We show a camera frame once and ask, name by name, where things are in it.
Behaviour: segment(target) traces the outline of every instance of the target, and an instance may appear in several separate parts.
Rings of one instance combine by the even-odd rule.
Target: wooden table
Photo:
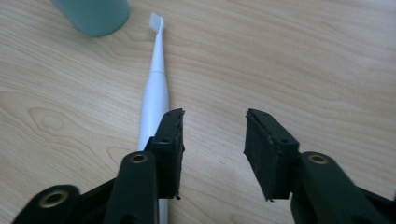
[[[360,187],[396,190],[396,2],[134,0],[90,38],[48,0],[0,2],[0,222],[39,191],[86,192],[136,150],[154,33],[186,151],[170,223],[293,223],[242,153],[249,108],[338,161]]]

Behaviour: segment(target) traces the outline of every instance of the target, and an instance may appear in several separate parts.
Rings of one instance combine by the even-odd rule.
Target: teal cup
[[[88,36],[109,35],[129,17],[127,0],[51,0],[64,16]]]

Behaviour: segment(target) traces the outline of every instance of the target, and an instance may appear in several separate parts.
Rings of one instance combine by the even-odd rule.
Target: wooden surface
[[[182,107],[180,201],[170,223],[293,223],[242,153],[246,111],[272,114],[360,187],[396,190],[396,2],[134,0],[90,38],[48,0],[0,1],[0,223],[39,191],[86,192],[135,151],[154,33],[166,21],[170,107]]]

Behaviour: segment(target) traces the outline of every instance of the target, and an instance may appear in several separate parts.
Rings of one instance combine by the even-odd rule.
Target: toothbrush neck
[[[165,73],[165,67],[163,62],[163,34],[161,32],[159,32],[155,37],[150,72]]]

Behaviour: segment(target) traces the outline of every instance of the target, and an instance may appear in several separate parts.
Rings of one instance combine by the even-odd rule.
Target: wood grain
[[[186,152],[170,223],[292,223],[242,151],[248,108],[335,158],[360,187],[396,190],[396,3],[391,0],[129,2],[89,38],[46,0],[0,1],[0,222],[39,191],[92,189],[136,149],[154,33],[166,21],[171,108]]]

